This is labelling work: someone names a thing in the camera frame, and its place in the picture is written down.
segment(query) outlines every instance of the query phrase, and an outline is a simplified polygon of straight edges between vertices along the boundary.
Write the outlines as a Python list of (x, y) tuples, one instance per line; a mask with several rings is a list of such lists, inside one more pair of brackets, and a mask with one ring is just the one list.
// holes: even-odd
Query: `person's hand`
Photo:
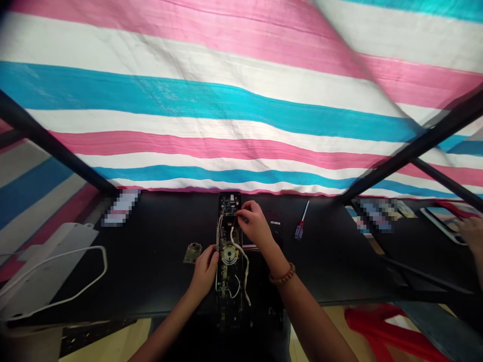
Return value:
[(206, 297), (213, 285), (219, 257), (220, 253), (216, 251), (216, 245), (210, 245), (196, 259), (195, 271), (188, 291), (200, 302)]
[(459, 233), (475, 256), (483, 256), (483, 220), (480, 218), (456, 221)]
[(262, 208), (255, 201), (245, 202), (235, 215), (238, 216), (238, 223), (243, 232), (258, 249), (270, 242), (274, 242), (270, 226), (268, 226), (267, 220), (265, 220)]

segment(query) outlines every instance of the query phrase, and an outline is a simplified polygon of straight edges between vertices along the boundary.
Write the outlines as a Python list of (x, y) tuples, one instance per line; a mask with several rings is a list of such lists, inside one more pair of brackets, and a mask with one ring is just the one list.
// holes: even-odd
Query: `screwdriver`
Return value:
[(300, 241), (302, 240), (302, 233), (303, 233), (303, 219), (305, 219), (305, 214), (307, 213), (308, 203), (310, 200), (307, 201), (307, 205), (305, 205), (305, 211), (303, 212), (302, 220), (297, 226), (297, 230), (295, 230), (295, 240)]

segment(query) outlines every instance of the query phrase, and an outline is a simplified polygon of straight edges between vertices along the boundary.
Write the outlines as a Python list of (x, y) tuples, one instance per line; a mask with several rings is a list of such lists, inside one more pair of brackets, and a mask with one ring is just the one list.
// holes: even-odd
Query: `white cable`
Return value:
[(52, 303), (52, 304), (49, 304), (49, 305), (46, 305), (42, 308), (39, 308), (39, 309), (36, 309), (34, 310), (33, 312), (30, 312), (30, 313), (27, 313), (27, 314), (22, 314), (21, 316), (18, 316), (18, 317), (11, 317), (11, 318), (7, 318), (7, 319), (4, 319), (3, 317), (0, 318), (2, 321), (14, 321), (14, 320), (19, 320), (19, 319), (24, 319), (24, 318), (28, 318), (28, 317), (31, 317), (33, 316), (35, 313), (38, 313), (40, 311), (43, 311), (45, 309), (48, 309), (48, 308), (51, 308), (51, 307), (54, 307), (54, 306), (57, 306), (57, 305), (60, 305), (60, 304), (63, 304), (63, 303), (67, 303), (67, 302), (70, 302), (72, 300), (74, 300), (75, 298), (77, 298), (79, 295), (81, 295), (83, 292), (85, 292), (88, 288), (90, 288), (92, 285), (94, 285), (100, 278), (103, 277), (103, 275), (106, 273), (107, 271), (107, 255), (106, 255), (106, 248), (103, 247), (103, 246), (100, 246), (100, 245), (96, 245), (96, 246), (89, 246), (89, 247), (86, 247), (86, 248), (82, 248), (82, 249), (78, 249), (78, 250), (73, 250), (73, 251), (69, 251), (69, 252), (66, 252), (66, 253), (63, 253), (63, 254), (59, 254), (59, 255), (56, 255), (56, 256), (52, 256), (50, 258), (47, 258), (45, 259), (43, 262), (40, 262), (38, 263), (37, 265), (35, 265), (34, 267), (30, 268), (26, 273), (23, 273), (19, 278), (17, 278), (12, 284), (10, 284), (8, 287), (6, 288), (3, 288), (1, 291), (0, 291), (0, 298), (3, 297), (10, 289), (12, 289), (15, 285), (17, 285), (21, 280), (23, 280), (24, 278), (26, 278), (31, 272), (33, 272), (35, 269), (37, 269), (38, 267), (42, 266), (43, 264), (51, 261), (51, 260), (54, 260), (54, 259), (57, 259), (58, 257), (61, 257), (61, 256), (66, 256), (66, 255), (70, 255), (70, 254), (74, 254), (74, 253), (77, 253), (77, 252), (80, 252), (80, 251), (84, 251), (84, 250), (92, 250), (92, 249), (99, 249), (101, 252), (102, 252), (102, 261), (104, 262), (104, 270), (102, 271), (102, 273), (97, 277), (95, 278), (92, 282), (90, 282), (86, 287), (84, 287), (80, 292), (78, 292), (76, 295), (74, 295), (73, 297), (70, 297), (70, 298), (67, 298), (67, 299), (64, 299), (64, 300), (61, 300), (61, 301), (58, 301), (58, 302), (55, 302), (55, 303)]
[(231, 296), (230, 288), (228, 288), (228, 292), (230, 293), (230, 298), (232, 299), (238, 295), (238, 292), (240, 291), (240, 286), (241, 286), (240, 279), (238, 279), (238, 276), (236, 274), (235, 274), (235, 278), (236, 280), (238, 280), (238, 290), (236, 291), (234, 296)]
[[(221, 220), (223, 219), (223, 210), (221, 211), (220, 218), (218, 219), (218, 225), (216, 226), (216, 251), (218, 251), (218, 245), (220, 243), (220, 230), (221, 230)], [(218, 265), (216, 266), (216, 278), (215, 278), (215, 291), (219, 292), (221, 289), (218, 288)]]
[(235, 241), (233, 240), (233, 230), (234, 230), (234, 227), (232, 226), (231, 227), (231, 231), (230, 231), (230, 240), (231, 240), (231, 243), (238, 249), (240, 250), (240, 252), (242, 252), (243, 256), (245, 257), (245, 259), (247, 260), (247, 268), (245, 269), (245, 281), (243, 283), (243, 291), (245, 292), (245, 298), (247, 299), (247, 302), (248, 302), (248, 305), (251, 307), (252, 306), (252, 303), (250, 302), (250, 298), (248, 297), (248, 294), (247, 294), (247, 280), (248, 280), (248, 267), (250, 265), (250, 261), (248, 260), (248, 256), (245, 254), (245, 252), (243, 251), (243, 248), (241, 246), (239, 246), (237, 243), (235, 243)]

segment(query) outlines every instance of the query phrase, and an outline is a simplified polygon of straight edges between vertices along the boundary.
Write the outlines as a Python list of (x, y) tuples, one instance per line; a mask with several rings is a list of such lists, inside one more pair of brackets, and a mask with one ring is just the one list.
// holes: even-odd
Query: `striped tarp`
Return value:
[[(1, 129), (6, 128), (0, 120)], [(82, 222), (98, 190), (23, 140), (0, 150), (0, 282), (24, 264), (13, 254), (40, 245), (66, 222)]]
[[(337, 195), (483, 81), (464, 0), (17, 0), (0, 87), (120, 188)], [(422, 159), (483, 194), (481, 120)], [(366, 195), (453, 198), (412, 165)]]

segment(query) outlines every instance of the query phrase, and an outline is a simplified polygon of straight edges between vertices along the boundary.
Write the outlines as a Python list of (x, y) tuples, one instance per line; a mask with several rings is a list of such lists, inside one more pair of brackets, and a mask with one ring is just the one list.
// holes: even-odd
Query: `table surface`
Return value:
[[(283, 252), (321, 305), (398, 299), (390, 273), (337, 199), (310, 198), (301, 242), (293, 235), (307, 197), (242, 195), (242, 200), (255, 200), (269, 222), (281, 223)], [(182, 263), (188, 244), (199, 242), (205, 248), (216, 242), (217, 205), (215, 193), (143, 192), (126, 224), (101, 228), (93, 243), (107, 250), (107, 273), (75, 300), (19, 324), (146, 318), (170, 312), (193, 273), (192, 264)], [(74, 295), (101, 271), (99, 253), (87, 252), (52, 301)], [(248, 284), (259, 277), (250, 273)], [(198, 312), (214, 308), (212, 291)]]
[[(419, 210), (438, 206), (433, 201), (405, 200), (417, 218), (401, 218), (393, 222), (394, 233), (373, 233), (392, 259), (467, 290), (479, 292), (476, 266), (467, 246), (452, 242)], [(410, 278), (418, 290), (439, 288)]]

